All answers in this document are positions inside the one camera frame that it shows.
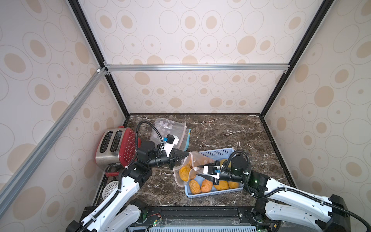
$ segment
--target black frame edge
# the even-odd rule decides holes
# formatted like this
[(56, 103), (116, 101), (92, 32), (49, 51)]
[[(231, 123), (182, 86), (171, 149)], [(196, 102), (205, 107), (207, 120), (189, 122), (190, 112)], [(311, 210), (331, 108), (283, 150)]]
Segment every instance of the black frame edge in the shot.
[(156, 114), (154, 114), (154, 113), (131, 113), (130, 115), (252, 115), (252, 116), (260, 116), (260, 113), (257, 113), (257, 114), (238, 114), (238, 113), (228, 113), (228, 114), (221, 114), (221, 113), (218, 113), (218, 114), (202, 114), (202, 113), (200, 113), (200, 114), (198, 114), (198, 113), (189, 113), (189, 114), (187, 114), (187, 113), (177, 113), (177, 114), (173, 114), (173, 113), (166, 113), (166, 114), (164, 114), (164, 113), (156, 113)]
[(287, 181), (289, 182), (289, 184), (290, 184), (291, 187), (296, 188), (296, 185), (295, 185), (294, 180), (293, 180), (293, 178), (292, 178), (292, 176), (291, 176), (291, 174), (290, 174), (290, 171), (289, 171), (289, 169), (287, 168), (286, 163), (285, 163), (285, 161), (283, 160), (282, 155), (281, 155), (281, 153), (280, 153), (279, 150), (278, 150), (277, 144), (276, 144), (275, 140), (273, 139), (272, 134), (270, 133), (270, 130), (269, 130), (269, 128), (268, 128), (268, 125), (267, 125), (267, 123), (265, 122), (265, 119), (264, 119), (264, 117), (263, 117), (262, 115), (260, 115), (260, 120), (262, 121), (262, 124), (263, 124), (263, 127), (264, 127), (264, 129), (265, 129), (265, 132), (266, 132), (267, 135), (268, 135), (268, 138), (269, 138), (269, 140), (270, 140), (270, 143), (271, 143), (271, 145), (272, 145), (272, 147), (273, 147), (273, 150), (274, 150), (275, 153), (276, 153), (276, 156), (277, 156), (277, 158), (278, 158), (279, 163), (281, 164), (281, 167), (282, 167), (282, 169), (283, 169), (283, 172), (284, 172), (285, 175), (286, 175)]
[[(77, 21), (79, 22), (80, 26), (81, 26), (81, 29), (82, 31), (84, 32), (84, 35), (91, 47), (91, 49), (93, 50), (93, 53), (98, 61), (98, 64), (100, 65), (100, 67), (105, 67), (105, 69), (107, 70), (107, 67), (105, 66), (104, 64), (104, 57), (102, 55), (102, 52), (101, 50), (99, 49), (99, 46), (98, 46), (98, 43), (96, 42), (95, 40), (95, 37), (94, 37), (94, 34), (89, 26), (89, 23), (88, 21), (86, 20), (86, 17), (82, 11), (82, 8), (81, 8), (81, 5), (80, 3), (78, 2), (78, 0), (68, 0), (71, 8), (72, 8), (72, 11), (73, 13), (75, 14), (76, 18), (77, 18)], [(128, 112), (128, 109), (126, 108), (125, 106), (125, 103), (124, 101), (122, 100), (122, 97), (121, 97), (121, 94), (116, 86), (116, 83), (111, 75), (110, 72), (108, 72), (109, 75), (106, 75), (106, 79), (107, 79), (107, 82), (109, 84), (109, 87), (112, 89), (112, 92), (118, 102), (118, 105), (120, 106), (125, 118), (127, 118), (129, 116), (129, 112)]]
[(128, 126), (128, 123), (129, 123), (129, 120), (130, 120), (130, 116), (131, 116), (131, 114), (129, 114), (129, 115), (125, 118), (125, 121), (124, 121), (124, 126), (125, 126), (125, 127)]
[(319, 7), (316, 15), (314, 16), (311, 24), (309, 25), (307, 31), (304, 34), (303, 39), (299, 43), (298, 48), (296, 49), (294, 55), (292, 56), (290, 62), (289, 62), (289, 69), (286, 71), (286, 73), (283, 73), (280, 80), (278, 81), (275, 89), (273, 90), (272, 94), (270, 95), (267, 103), (265, 104), (263, 111), (261, 112), (261, 115), (265, 117), (268, 110), (272, 106), (273, 102), (275, 101), (276, 97), (278, 96), (279, 92), (283, 88), (284, 84), (286, 83), (286, 80), (290, 76), (291, 72), (295, 68), (297, 62), (299, 61), (300, 57), (302, 56), (304, 50), (308, 46), (310, 40), (312, 39), (313, 35), (317, 31), (319, 25), (321, 24), (323, 18), (325, 17), (327, 11), (331, 7), (334, 0), (324, 0)]

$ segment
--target black cable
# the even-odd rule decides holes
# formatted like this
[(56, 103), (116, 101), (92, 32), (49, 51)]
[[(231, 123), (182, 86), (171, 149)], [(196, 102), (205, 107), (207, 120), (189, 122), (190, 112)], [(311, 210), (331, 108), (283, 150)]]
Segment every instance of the black cable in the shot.
[[(121, 170), (121, 172), (119, 173), (118, 175), (118, 189), (121, 189), (121, 181), (122, 181), (122, 176), (124, 174), (124, 171), (125, 169)], [(113, 195), (113, 197), (93, 216), (94, 218), (97, 218), (101, 213), (103, 213), (103, 211), (105, 209), (107, 209), (107, 207), (116, 199), (117, 195), (120, 193), (119, 190), (117, 190), (115, 192), (115, 194)], [(81, 232), (85, 232), (85, 230), (88, 228), (88, 226), (93, 223), (93, 219), (90, 219), (85, 225), (84, 227), (80, 230)]]
[[(275, 190), (271, 191), (270, 193), (268, 193), (268, 194), (266, 194), (266, 195), (264, 195), (264, 196), (261, 196), (261, 197), (259, 197), (259, 196), (255, 196), (255, 194), (253, 194), (253, 193), (251, 192), (251, 190), (250, 190), (250, 188), (249, 188), (249, 185), (247, 184), (247, 175), (243, 175), (243, 182), (246, 183), (246, 184), (244, 184), (244, 190), (248, 191), (249, 194), (250, 194), (253, 198), (255, 198), (255, 199), (267, 199), (267, 198), (271, 197), (273, 194), (275, 194), (275, 193), (277, 193), (277, 192), (280, 192), (280, 191), (289, 191), (289, 192), (293, 192), (293, 193), (299, 194), (299, 195), (301, 195), (301, 196), (304, 196), (304, 197), (306, 197), (306, 198), (309, 198), (309, 199), (311, 199), (311, 200), (313, 200), (313, 201), (315, 201), (315, 202), (318, 202), (318, 203), (321, 203), (321, 202), (322, 202), (322, 200), (320, 200), (320, 199), (318, 199), (318, 198), (316, 198), (316, 197), (313, 197), (313, 196), (311, 196), (311, 195), (308, 195), (308, 194), (306, 194), (306, 193), (303, 193), (303, 192), (301, 192), (301, 191), (299, 191), (299, 190), (297, 190), (297, 189), (285, 188), (285, 187), (281, 187), (281, 188), (275, 189)], [(341, 211), (341, 212), (343, 212), (343, 213), (346, 213), (346, 214), (348, 214), (348, 215), (354, 217), (355, 219), (357, 219), (358, 221), (362, 222), (362, 223), (366, 226), (366, 228), (367, 228), (367, 231), (366, 231), (366, 232), (370, 232), (370, 231), (371, 231), (371, 226), (370, 226), (370, 224), (369, 224), (368, 222), (366, 222), (366, 220), (364, 220), (363, 218), (361, 218), (360, 216), (358, 216), (357, 214), (355, 214), (355, 213), (353, 213), (353, 212), (350, 212), (350, 211), (348, 211), (348, 210), (346, 210), (346, 209), (344, 209), (344, 208), (341, 208), (341, 207), (339, 207), (339, 206), (336, 206), (336, 205), (334, 205), (334, 204), (328, 203), (328, 202), (323, 202), (323, 204), (326, 205), (326, 206), (329, 206), (329, 207), (331, 207), (331, 208), (333, 208), (333, 209), (337, 209), (337, 210), (339, 210), (339, 211)]]
[(138, 133), (139, 133), (139, 128), (140, 126), (143, 124), (143, 123), (146, 123), (148, 125), (150, 125), (152, 127), (152, 129), (157, 133), (159, 139), (160, 139), (160, 149), (157, 151), (157, 157), (161, 156), (162, 154), (162, 147), (164, 146), (164, 141), (162, 139), (162, 136), (160, 134), (160, 132), (157, 130), (157, 128), (149, 121), (146, 121), (146, 120), (143, 120), (143, 121), (140, 121), (137, 125), (137, 128), (135, 130), (135, 149), (138, 150), (139, 147), (138, 147)]
[[(228, 158), (228, 160), (227, 160), (227, 164), (226, 164), (226, 165), (221, 169), (221, 171), (223, 171), (223, 169), (225, 170), (226, 167), (228, 167), (230, 161), (232, 160), (232, 158), (233, 158), (233, 156), (234, 156), (234, 153), (235, 153), (235, 154), (240, 153), (240, 154), (245, 155), (245, 157), (246, 157), (246, 159), (247, 159), (247, 167), (246, 167), (244, 170), (248, 170), (248, 168), (250, 167), (250, 159), (249, 159), (249, 156), (248, 156), (248, 155), (246, 154), (246, 152), (244, 152), (244, 151), (234, 151), (234, 152), (229, 156), (229, 158)], [(309, 198), (309, 199), (311, 199), (311, 200), (313, 200), (313, 201), (315, 201), (315, 202), (319, 202), (319, 203), (322, 202), (322, 200), (320, 200), (320, 199), (318, 199), (318, 198), (316, 198), (316, 197), (313, 197), (313, 196), (311, 196), (311, 195), (308, 195), (308, 194), (306, 194), (306, 193), (303, 193), (303, 192), (301, 192), (301, 191), (299, 191), (299, 190), (297, 190), (297, 189), (293, 189), (293, 188), (285, 188), (285, 187), (277, 188), (277, 189), (271, 191), (270, 193), (268, 193), (268, 194), (266, 194), (266, 195), (264, 195), (264, 196), (261, 196), (261, 197), (260, 197), (260, 196), (255, 196), (255, 194), (254, 194), (254, 193), (250, 190), (250, 188), (249, 188), (249, 184), (248, 184), (248, 175), (244, 174), (242, 178), (243, 178), (243, 182), (244, 182), (243, 189), (244, 189), (245, 191), (247, 191), (247, 192), (248, 192), (248, 193), (249, 193), (253, 198), (255, 198), (255, 199), (267, 199), (267, 198), (271, 197), (273, 194), (275, 194), (275, 193), (277, 193), (277, 192), (280, 192), (280, 191), (289, 191), (289, 192), (293, 192), (293, 193), (299, 194), (299, 195), (301, 195), (301, 196), (304, 196), (304, 197), (306, 197), (306, 198)], [(353, 212), (350, 212), (350, 211), (348, 211), (348, 210), (346, 210), (346, 209), (344, 209), (344, 208), (341, 208), (341, 207), (339, 207), (339, 206), (336, 206), (336, 205), (334, 205), (334, 204), (328, 203), (328, 202), (323, 202), (323, 204), (326, 205), (326, 206), (329, 206), (329, 207), (331, 207), (331, 208), (333, 208), (333, 209), (337, 209), (337, 210), (339, 210), (339, 211), (341, 211), (341, 212), (343, 212), (343, 213), (345, 213), (345, 214), (348, 214), (348, 215), (354, 217), (355, 219), (357, 219), (358, 221), (362, 222), (362, 223), (366, 226), (366, 228), (367, 228), (366, 232), (371, 232), (371, 226), (370, 226), (370, 224), (369, 224), (368, 222), (366, 222), (366, 220), (364, 220), (363, 218), (361, 218), (360, 216), (358, 216), (357, 214), (355, 214), (355, 213), (353, 213)]]
[(247, 152), (237, 150), (237, 151), (232, 152), (232, 153), (229, 155), (229, 158), (228, 158), (228, 160), (227, 160), (227, 163), (225, 164), (225, 166), (223, 166), (223, 167), (220, 169), (221, 172), (224, 172), (224, 171), (227, 169), (227, 167), (229, 166), (229, 163), (231, 162), (232, 158), (233, 158), (234, 155), (236, 155), (236, 154), (243, 154), (243, 155), (245, 156), (246, 160), (247, 160), (247, 167), (244, 169), (244, 171), (247, 171), (248, 169), (250, 169), (250, 165), (251, 165), (251, 164), (250, 164), (250, 158), (249, 158), (249, 155), (247, 154)]
[[(143, 121), (140, 121), (137, 125), (137, 128), (135, 130), (135, 150), (138, 150), (139, 149), (139, 146), (138, 146), (138, 132), (139, 132), (139, 128), (140, 126), (143, 124), (143, 123), (146, 123), (148, 125), (150, 125), (154, 131), (156, 131), (157, 135), (159, 136), (160, 138), (160, 141), (161, 141), (161, 144), (160, 144), (160, 149), (158, 149), (157, 151), (157, 156), (161, 156), (162, 154), (162, 150), (161, 148), (164, 146), (164, 142), (162, 140), (162, 136), (161, 134), (159, 133), (159, 131), (156, 129), (156, 127), (150, 123), (149, 121), (146, 121), (146, 120), (143, 120)], [(138, 153), (136, 152), (135, 153), (135, 157), (131, 160), (131, 162), (128, 164), (127, 167), (129, 167), (131, 164), (134, 163), (134, 161), (136, 160), (138, 156)], [(126, 170), (126, 168), (124, 167), (124, 169), (119, 173), (119, 176), (118, 176), (118, 189), (121, 189), (121, 180), (122, 180), (122, 176), (124, 174), (124, 171)], [(94, 218), (97, 218), (105, 209), (107, 209), (107, 207), (115, 200), (115, 198), (117, 197), (117, 195), (120, 193), (120, 191), (116, 191), (115, 194), (112, 196), (112, 198), (93, 216)], [(80, 232), (85, 232), (85, 230), (88, 228), (88, 226), (93, 223), (93, 219), (90, 219), (85, 225), (84, 227), (80, 230)]]
[(272, 232), (277, 232), (279, 228), (281, 227), (281, 220), (278, 221), (277, 226), (272, 230)]

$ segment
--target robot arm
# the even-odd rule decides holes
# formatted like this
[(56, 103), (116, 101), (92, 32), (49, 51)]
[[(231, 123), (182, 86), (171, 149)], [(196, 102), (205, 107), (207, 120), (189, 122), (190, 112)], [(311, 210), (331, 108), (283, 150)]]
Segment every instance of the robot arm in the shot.
[[(257, 223), (264, 222), (264, 219), (284, 220), (318, 231), (350, 232), (350, 216), (353, 216), (367, 227), (367, 231), (370, 231), (370, 225), (358, 215), (348, 211), (341, 197), (332, 195), (328, 198), (313, 195), (287, 186), (267, 175), (251, 171), (249, 158), (245, 152), (234, 153), (221, 167), (219, 161), (215, 161), (194, 169), (202, 173), (198, 174), (199, 176), (212, 181), (215, 185), (218, 185), (220, 180), (244, 183), (244, 189), (257, 199), (252, 211), (252, 216)], [(236, 155), (238, 153), (245, 153), (247, 160), (243, 161), (242, 156)], [(230, 162), (231, 168), (225, 168)], [(268, 198), (288, 205), (268, 201)]]
[(143, 142), (137, 150), (137, 161), (120, 173), (119, 186), (80, 223), (71, 222), (66, 232), (122, 232), (138, 221), (145, 210), (140, 203), (131, 202), (124, 211), (121, 213), (119, 211), (149, 179), (152, 174), (151, 168), (167, 164), (170, 169), (173, 169), (189, 155), (188, 152), (173, 148), (179, 141), (177, 136), (168, 135), (167, 139), (170, 141), (165, 143), (165, 152), (162, 152), (160, 156), (157, 156), (158, 150), (161, 149), (160, 146), (156, 147), (151, 141)]

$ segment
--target yellow bun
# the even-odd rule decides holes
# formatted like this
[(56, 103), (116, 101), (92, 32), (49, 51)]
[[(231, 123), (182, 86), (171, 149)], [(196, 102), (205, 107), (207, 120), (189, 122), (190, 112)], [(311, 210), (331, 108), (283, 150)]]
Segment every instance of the yellow bun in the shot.
[(219, 185), (214, 185), (214, 187), (215, 187), (216, 190), (218, 190), (218, 191), (229, 189), (228, 182), (226, 182), (225, 180), (220, 180), (220, 181), (219, 181)]
[(228, 185), (230, 189), (236, 189), (240, 187), (240, 184), (237, 182), (228, 181)]
[(226, 161), (227, 159), (222, 159), (221, 161), (220, 161), (220, 166), (224, 163), (224, 161)]

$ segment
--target aluminum frame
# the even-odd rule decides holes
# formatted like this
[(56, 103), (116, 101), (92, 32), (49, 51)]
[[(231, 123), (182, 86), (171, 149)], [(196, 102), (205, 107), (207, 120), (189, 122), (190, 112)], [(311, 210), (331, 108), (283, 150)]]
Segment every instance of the aluminum frame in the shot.
[[(86, 38), (87, 42), (89, 43), (90, 48), (93, 51), (95, 58), (98, 61), (99, 66), (106, 67), (107, 63), (104, 61), (104, 57), (102, 55), (102, 52), (99, 49), (98, 43), (96, 42), (94, 34), (93, 34), (93, 32), (92, 32), (92, 30), (89, 26), (89, 23), (88, 23), (85, 15), (84, 15), (84, 12), (81, 8), (81, 5), (80, 5), (79, 1), (78, 0), (66, 0), (66, 3), (67, 3), (67, 1), (70, 5), (70, 9), (75, 14), (76, 20), (80, 24), (81, 30), (83, 31), (83, 33), (85, 35), (85, 38)], [(116, 83), (115, 83), (115, 81), (114, 81), (110, 72), (108, 72), (108, 75), (106, 75), (106, 79), (107, 79), (107, 82), (109, 84), (109, 87), (112, 90), (113, 95), (115, 96), (115, 98), (117, 100), (118, 105), (120, 106), (120, 109), (121, 109), (122, 113), (125, 116), (125, 120), (126, 120), (126, 118), (129, 117), (129, 112), (128, 112), (128, 109), (125, 106), (125, 103), (124, 103), (124, 101), (123, 101), (123, 99), (120, 95), (120, 92), (119, 92), (119, 90), (116, 86)]]
[(296, 64), (299, 62), (300, 58), (304, 54), (305, 50), (307, 49), (308, 45), (310, 44), (312, 38), (318, 31), (321, 23), (327, 16), (328, 12), (330, 11), (331, 7), (336, 3), (337, 0), (323, 0), (322, 4), (320, 5), (316, 15), (314, 16), (311, 24), (309, 25), (308, 29), (306, 30), (302, 40), (300, 41), (294, 55), (292, 56), (289, 64), (290, 67), (287, 72), (284, 72), (278, 81), (276, 87), (274, 88), (272, 94), (270, 95), (267, 103), (265, 104), (262, 112), (260, 113), (263, 117), (268, 113), (271, 106), (273, 105), (274, 101), (276, 100), (277, 96), (279, 95), (280, 91), (282, 90), (283, 86), (286, 83), (286, 80), (289, 78), (291, 72), (296, 67)]
[(109, 72), (126, 71), (210, 71), (210, 70), (288, 70), (288, 63), (248, 64), (169, 64), (169, 65), (107, 65)]
[(31, 178), (41, 161), (48, 154), (59, 136), (63, 133), (65, 128), (72, 121), (81, 106), (85, 103), (90, 93), (96, 87), (98, 82), (107, 74), (104, 67), (99, 68), (88, 83), (84, 86), (82, 91), (67, 107), (64, 113), (59, 117), (55, 124), (46, 133), (43, 139), (38, 143), (29, 157), (23, 162), (22, 166), (14, 173), (7, 184), (0, 193), (0, 218), (4, 215), (10, 207), (14, 199), (23, 189), (27, 181)]

